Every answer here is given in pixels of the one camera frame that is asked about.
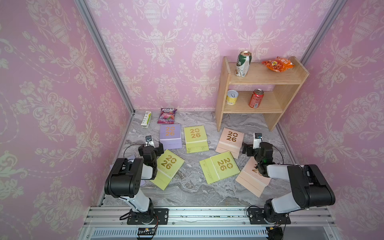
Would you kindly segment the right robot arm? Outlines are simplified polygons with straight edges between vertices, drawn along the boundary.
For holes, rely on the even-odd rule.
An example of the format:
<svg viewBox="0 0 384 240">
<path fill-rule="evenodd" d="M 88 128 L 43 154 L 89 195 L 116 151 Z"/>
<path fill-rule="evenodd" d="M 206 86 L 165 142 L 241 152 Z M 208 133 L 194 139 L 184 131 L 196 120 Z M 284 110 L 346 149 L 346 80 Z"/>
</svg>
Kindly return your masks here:
<svg viewBox="0 0 384 240">
<path fill-rule="evenodd" d="M 285 180 L 291 186 L 290 193 L 266 201 L 262 216 L 267 223 L 287 223 L 289 213 L 335 204 L 335 194 L 317 165 L 276 164 L 274 146 L 267 142 L 261 142 L 257 149 L 245 143 L 242 147 L 242 153 L 256 161 L 250 172 L 264 178 Z"/>
</svg>

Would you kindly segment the purple calendar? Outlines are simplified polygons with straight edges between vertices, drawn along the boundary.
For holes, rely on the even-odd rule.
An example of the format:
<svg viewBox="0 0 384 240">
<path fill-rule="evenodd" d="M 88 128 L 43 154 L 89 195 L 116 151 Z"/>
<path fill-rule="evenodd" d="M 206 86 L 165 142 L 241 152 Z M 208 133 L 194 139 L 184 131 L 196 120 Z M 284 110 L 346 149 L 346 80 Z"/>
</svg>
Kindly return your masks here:
<svg viewBox="0 0 384 240">
<path fill-rule="evenodd" d="M 181 149 L 183 146 L 181 125 L 180 124 L 161 125 L 160 143 L 163 144 L 164 150 Z"/>
<path fill-rule="evenodd" d="M 106 186 L 111 189 L 139 188 L 142 183 L 144 160 L 142 158 L 116 159 L 106 180 Z"/>
</svg>

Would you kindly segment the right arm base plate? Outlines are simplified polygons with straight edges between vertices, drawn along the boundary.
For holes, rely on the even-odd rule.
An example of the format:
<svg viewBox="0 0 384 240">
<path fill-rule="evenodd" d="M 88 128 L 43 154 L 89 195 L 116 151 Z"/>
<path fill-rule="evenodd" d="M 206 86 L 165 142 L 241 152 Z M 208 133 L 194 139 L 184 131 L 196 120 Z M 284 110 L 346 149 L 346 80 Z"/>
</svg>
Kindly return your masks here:
<svg viewBox="0 0 384 240">
<path fill-rule="evenodd" d="M 251 225 L 290 225 L 291 219 L 289 214 L 276 214 L 273 210 L 267 212 L 261 208 L 250 206 L 246 209 L 246 215 Z"/>
</svg>

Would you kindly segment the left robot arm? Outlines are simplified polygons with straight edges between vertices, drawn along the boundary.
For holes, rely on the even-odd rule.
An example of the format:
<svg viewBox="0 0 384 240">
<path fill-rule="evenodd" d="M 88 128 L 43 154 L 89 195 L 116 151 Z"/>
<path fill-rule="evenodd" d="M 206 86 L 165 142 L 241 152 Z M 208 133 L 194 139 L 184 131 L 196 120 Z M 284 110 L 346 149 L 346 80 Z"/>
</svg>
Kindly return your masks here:
<svg viewBox="0 0 384 240">
<path fill-rule="evenodd" d="M 106 195 L 124 200 L 131 210 L 120 216 L 127 224 L 158 224 L 153 201 L 140 190 L 141 181 L 154 180 L 158 172 L 157 158 L 164 153 L 163 144 L 158 147 L 141 145 L 139 158 L 116 159 L 104 186 Z"/>
</svg>

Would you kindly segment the green calendar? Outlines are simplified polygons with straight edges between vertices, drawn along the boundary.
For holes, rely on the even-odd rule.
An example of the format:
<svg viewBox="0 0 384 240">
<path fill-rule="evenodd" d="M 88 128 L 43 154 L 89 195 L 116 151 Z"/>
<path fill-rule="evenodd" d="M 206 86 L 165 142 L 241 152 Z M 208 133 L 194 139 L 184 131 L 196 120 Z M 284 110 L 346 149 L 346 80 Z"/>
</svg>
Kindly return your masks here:
<svg viewBox="0 0 384 240">
<path fill-rule="evenodd" d="M 200 161 L 200 166 L 207 184 L 212 184 L 240 173 L 239 167 L 229 151 Z"/>
<path fill-rule="evenodd" d="M 151 182 L 164 191 L 184 162 L 185 160 L 180 156 L 170 150 L 165 150 L 157 159 L 157 175 Z"/>
<path fill-rule="evenodd" d="M 185 127 L 184 134 L 187 154 L 209 150 L 208 137 L 203 125 Z"/>
</svg>

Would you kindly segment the red soda can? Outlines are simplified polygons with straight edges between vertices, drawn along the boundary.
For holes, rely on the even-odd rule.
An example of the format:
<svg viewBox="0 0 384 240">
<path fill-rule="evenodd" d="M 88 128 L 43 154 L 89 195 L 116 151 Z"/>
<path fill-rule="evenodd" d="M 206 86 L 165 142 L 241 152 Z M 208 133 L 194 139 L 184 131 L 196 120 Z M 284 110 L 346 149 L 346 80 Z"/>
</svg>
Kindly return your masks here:
<svg viewBox="0 0 384 240">
<path fill-rule="evenodd" d="M 252 93 L 252 97 L 249 102 L 249 106 L 253 109 L 257 109 L 264 97 L 264 91 L 262 89 L 255 89 Z"/>
</svg>

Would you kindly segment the green white gum box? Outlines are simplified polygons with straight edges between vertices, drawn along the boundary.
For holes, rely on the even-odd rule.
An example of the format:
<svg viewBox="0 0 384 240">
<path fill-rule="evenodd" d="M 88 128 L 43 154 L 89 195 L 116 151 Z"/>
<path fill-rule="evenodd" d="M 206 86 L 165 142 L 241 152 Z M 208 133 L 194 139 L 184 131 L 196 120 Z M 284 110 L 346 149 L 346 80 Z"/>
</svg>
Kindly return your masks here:
<svg viewBox="0 0 384 240">
<path fill-rule="evenodd" d="M 146 111 L 143 117 L 143 120 L 141 122 L 141 127 L 142 128 L 148 128 L 151 122 L 152 118 L 152 112 L 151 111 Z"/>
</svg>

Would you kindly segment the purple calendar at back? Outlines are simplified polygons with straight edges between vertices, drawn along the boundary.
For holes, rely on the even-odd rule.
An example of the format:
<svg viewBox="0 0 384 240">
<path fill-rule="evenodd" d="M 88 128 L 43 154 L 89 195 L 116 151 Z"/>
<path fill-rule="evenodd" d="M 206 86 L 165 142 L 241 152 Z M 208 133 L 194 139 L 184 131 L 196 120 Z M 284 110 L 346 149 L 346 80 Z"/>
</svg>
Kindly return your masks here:
<svg viewBox="0 0 384 240">
<path fill-rule="evenodd" d="M 181 125 L 180 124 L 161 125 L 160 143 L 163 144 L 164 150 L 181 149 L 183 146 Z"/>
</svg>

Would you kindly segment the small circuit board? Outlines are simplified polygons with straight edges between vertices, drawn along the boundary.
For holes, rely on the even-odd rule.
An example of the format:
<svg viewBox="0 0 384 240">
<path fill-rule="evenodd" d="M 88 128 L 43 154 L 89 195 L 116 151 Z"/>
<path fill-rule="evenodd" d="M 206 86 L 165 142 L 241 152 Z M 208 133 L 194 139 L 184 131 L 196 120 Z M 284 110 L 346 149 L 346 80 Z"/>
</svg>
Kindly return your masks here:
<svg viewBox="0 0 384 240">
<path fill-rule="evenodd" d="M 138 236 L 154 236 L 156 232 L 156 228 L 138 228 Z"/>
</svg>

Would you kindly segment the purple candy bag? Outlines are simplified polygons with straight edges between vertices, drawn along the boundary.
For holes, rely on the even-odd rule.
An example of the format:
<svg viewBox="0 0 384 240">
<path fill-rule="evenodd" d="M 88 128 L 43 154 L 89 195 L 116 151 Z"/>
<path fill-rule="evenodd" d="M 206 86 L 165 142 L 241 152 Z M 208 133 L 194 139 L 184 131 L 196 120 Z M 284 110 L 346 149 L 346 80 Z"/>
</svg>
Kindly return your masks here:
<svg viewBox="0 0 384 240">
<path fill-rule="evenodd" d="M 175 108 L 162 108 L 157 123 L 158 124 L 174 124 L 176 111 L 177 109 Z"/>
</svg>

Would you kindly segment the yellow tin can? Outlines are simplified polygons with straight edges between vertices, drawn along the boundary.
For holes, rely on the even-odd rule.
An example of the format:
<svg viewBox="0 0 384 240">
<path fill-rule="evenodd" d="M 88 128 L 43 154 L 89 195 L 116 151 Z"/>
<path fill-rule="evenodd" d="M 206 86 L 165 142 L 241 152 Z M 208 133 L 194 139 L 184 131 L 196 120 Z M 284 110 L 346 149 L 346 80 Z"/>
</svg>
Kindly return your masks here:
<svg viewBox="0 0 384 240">
<path fill-rule="evenodd" d="M 235 105 L 238 99 L 239 93 L 235 90 L 228 90 L 226 96 L 226 104 Z"/>
</svg>

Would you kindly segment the pink calendar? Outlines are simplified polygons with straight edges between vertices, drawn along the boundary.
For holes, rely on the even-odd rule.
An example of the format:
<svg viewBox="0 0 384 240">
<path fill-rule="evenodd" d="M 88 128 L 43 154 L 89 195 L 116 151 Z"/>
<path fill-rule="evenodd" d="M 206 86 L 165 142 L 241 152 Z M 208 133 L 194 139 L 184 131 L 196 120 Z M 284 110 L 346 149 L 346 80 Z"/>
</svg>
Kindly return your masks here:
<svg viewBox="0 0 384 240">
<path fill-rule="evenodd" d="M 233 129 L 224 128 L 216 147 L 217 153 L 230 152 L 234 159 L 239 158 L 240 150 L 244 139 L 244 133 Z"/>
<path fill-rule="evenodd" d="M 269 185 L 271 179 L 262 176 L 256 167 L 257 161 L 254 157 L 250 157 L 249 161 L 237 176 L 236 181 L 255 196 L 260 198 L 265 187 Z"/>
</svg>

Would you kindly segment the purple calendar front left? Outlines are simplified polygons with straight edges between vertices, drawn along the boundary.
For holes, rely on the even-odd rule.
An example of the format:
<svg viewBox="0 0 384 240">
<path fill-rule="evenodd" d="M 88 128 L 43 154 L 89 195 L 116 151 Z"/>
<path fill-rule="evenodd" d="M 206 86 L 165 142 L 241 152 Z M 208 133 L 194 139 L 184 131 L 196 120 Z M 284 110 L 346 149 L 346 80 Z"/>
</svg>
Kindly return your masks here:
<svg viewBox="0 0 384 240">
<path fill-rule="evenodd" d="M 142 158 L 116 159 L 106 180 L 106 186 L 111 189 L 139 188 L 142 183 L 144 160 Z"/>
</svg>

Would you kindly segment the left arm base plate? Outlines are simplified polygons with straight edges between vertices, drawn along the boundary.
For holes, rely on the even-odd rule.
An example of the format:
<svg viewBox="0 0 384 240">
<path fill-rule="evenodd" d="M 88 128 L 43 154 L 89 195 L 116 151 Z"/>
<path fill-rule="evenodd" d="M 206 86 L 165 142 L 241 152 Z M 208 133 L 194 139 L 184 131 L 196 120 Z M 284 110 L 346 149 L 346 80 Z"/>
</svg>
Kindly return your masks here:
<svg viewBox="0 0 384 240">
<path fill-rule="evenodd" d="M 145 213 L 129 211 L 127 225 L 167 225 L 169 209 L 153 209 Z"/>
</svg>

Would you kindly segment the green drink can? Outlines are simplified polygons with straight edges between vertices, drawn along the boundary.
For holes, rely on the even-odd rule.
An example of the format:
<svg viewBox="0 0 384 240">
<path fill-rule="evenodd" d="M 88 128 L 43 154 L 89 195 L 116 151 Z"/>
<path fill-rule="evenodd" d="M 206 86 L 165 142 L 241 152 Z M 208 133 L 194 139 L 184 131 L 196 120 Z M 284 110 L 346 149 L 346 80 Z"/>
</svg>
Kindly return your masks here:
<svg viewBox="0 0 384 240">
<path fill-rule="evenodd" d="M 242 51 L 238 55 L 235 75 L 237 77 L 243 78 L 247 75 L 250 64 L 252 61 L 252 53 L 249 51 Z"/>
</svg>

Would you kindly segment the orange snack bag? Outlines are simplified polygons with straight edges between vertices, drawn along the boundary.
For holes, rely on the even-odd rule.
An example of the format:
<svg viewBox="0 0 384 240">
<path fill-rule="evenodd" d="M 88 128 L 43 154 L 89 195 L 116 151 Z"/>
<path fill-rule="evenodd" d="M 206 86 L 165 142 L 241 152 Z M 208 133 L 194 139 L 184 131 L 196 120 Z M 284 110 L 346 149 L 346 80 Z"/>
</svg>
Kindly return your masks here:
<svg viewBox="0 0 384 240">
<path fill-rule="evenodd" d="M 277 57 L 274 60 L 263 61 L 262 64 L 269 70 L 277 73 L 282 73 L 295 67 L 295 65 L 289 59 L 281 57 Z"/>
</svg>

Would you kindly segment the aluminium front rail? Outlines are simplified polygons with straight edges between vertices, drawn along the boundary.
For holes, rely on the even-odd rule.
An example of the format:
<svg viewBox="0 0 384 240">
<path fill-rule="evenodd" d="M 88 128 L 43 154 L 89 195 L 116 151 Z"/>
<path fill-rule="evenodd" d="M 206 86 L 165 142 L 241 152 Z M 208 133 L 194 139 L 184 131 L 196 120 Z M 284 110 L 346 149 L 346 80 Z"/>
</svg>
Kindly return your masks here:
<svg viewBox="0 0 384 240">
<path fill-rule="evenodd" d="M 341 240 L 329 210 L 311 208 L 289 214 L 290 225 L 251 225 L 247 206 L 157 207 L 169 209 L 167 225 L 127 225 L 119 217 L 127 207 L 92 207 L 80 240 Z M 138 236 L 138 228 L 156 228 L 154 236 Z"/>
</svg>

